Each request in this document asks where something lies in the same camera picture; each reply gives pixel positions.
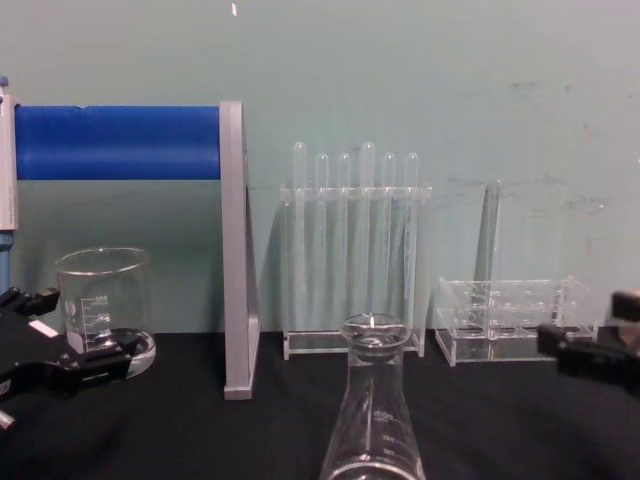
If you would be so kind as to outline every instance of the glass beaker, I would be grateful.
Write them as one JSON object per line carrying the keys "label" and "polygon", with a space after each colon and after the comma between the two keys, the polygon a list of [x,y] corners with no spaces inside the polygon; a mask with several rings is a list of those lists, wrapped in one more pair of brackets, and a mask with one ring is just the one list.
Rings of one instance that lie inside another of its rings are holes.
{"label": "glass beaker", "polygon": [[156,356],[150,329],[149,255],[137,248],[90,248],[55,263],[67,341],[83,353],[135,334],[128,376],[144,372]]}
{"label": "glass beaker", "polygon": [[411,329],[381,314],[348,318],[349,376],[320,480],[425,480],[402,392]]}

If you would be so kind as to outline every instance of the blue roller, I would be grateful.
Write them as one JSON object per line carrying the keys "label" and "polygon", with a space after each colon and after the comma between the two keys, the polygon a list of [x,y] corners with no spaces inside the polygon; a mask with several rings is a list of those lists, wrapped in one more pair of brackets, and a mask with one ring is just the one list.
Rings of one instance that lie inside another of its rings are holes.
{"label": "blue roller", "polygon": [[218,107],[16,108],[19,180],[219,180]]}

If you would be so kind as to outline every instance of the black tablecloth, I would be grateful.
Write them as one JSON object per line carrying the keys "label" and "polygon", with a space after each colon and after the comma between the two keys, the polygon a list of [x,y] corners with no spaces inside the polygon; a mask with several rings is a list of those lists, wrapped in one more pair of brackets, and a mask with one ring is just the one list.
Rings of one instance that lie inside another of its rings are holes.
{"label": "black tablecloth", "polygon": [[[158,335],[153,367],[69,401],[2,404],[0,479],[317,478],[344,393],[344,355],[282,358],[263,335],[254,398],[225,402],[222,335]],[[450,368],[405,357],[430,480],[640,479],[640,401],[551,363]]]}

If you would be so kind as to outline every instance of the erlenmeyer flask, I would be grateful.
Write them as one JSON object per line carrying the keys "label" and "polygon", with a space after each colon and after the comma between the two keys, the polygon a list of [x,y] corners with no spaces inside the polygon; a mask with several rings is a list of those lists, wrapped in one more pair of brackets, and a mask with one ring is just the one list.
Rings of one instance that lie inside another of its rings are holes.
{"label": "erlenmeyer flask", "polygon": [[320,480],[425,480],[402,392],[402,320],[379,314],[348,318],[349,377]]}

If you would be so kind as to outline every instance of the teal wall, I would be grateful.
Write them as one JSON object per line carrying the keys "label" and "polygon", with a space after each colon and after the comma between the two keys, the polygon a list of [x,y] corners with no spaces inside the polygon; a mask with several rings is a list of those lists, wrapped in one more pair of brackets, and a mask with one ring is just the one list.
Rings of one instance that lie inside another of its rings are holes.
{"label": "teal wall", "polygon": [[[243,100],[267,328],[280,325],[274,221],[298,140],[418,152],[438,194],[440,274],[469,275],[478,185],[501,178],[512,198],[560,198],[512,204],[502,276],[542,258],[549,268],[535,275],[576,273],[602,299],[640,284],[638,2],[235,3],[237,16],[228,0],[3,0],[0,69],[28,104]],[[23,184],[15,283],[50,284],[53,260],[72,248],[135,244],[154,258],[158,330],[217,328],[219,193]]]}

